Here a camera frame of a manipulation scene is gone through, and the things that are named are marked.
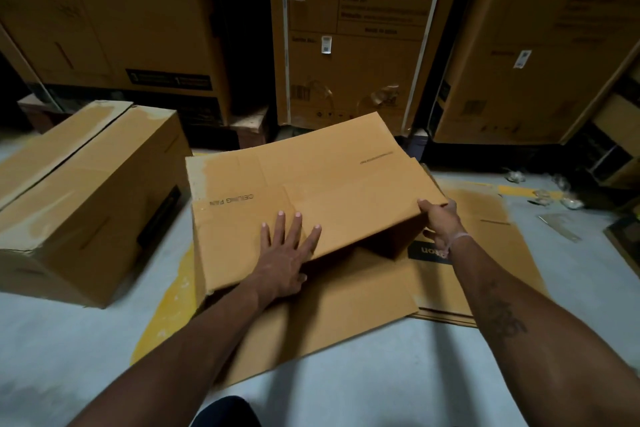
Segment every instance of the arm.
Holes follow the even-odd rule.
[[[428,213],[480,332],[530,426],[640,425],[640,380],[591,329],[500,267],[464,232],[455,203]]]
[[[210,309],[126,370],[69,427],[188,426],[211,383],[253,320],[278,297],[300,291],[300,265],[313,253],[320,226],[298,247],[302,216],[284,239],[276,218],[273,244],[262,223],[260,259],[253,273]]]

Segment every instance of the bracelet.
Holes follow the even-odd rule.
[[[458,238],[461,237],[471,237],[471,235],[469,235],[468,233],[465,232],[460,232],[460,233],[456,233],[455,235],[453,235],[451,237],[451,239],[449,240],[449,242],[447,243],[447,247],[444,250],[444,257],[447,258],[449,256],[449,250],[451,249],[451,245],[453,245],[453,242],[456,241]]]

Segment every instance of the yellow floor marking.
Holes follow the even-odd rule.
[[[166,289],[154,317],[142,333],[129,364],[135,363],[189,322],[196,311],[193,280],[193,243],[180,260],[178,276]]]

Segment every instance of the white label sticker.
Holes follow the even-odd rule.
[[[520,56],[518,56],[518,59],[516,59],[516,64],[514,64],[513,67],[517,69],[522,69],[524,65],[527,63],[527,59],[529,59],[529,56],[531,56],[530,49],[525,49],[524,51],[520,51]]]
[[[331,36],[322,36],[322,54],[331,54]]]

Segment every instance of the person's right arm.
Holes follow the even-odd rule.
[[[465,230],[452,201],[425,236],[449,248],[456,276],[509,391],[532,427],[640,425],[640,379],[582,321],[500,267]]]

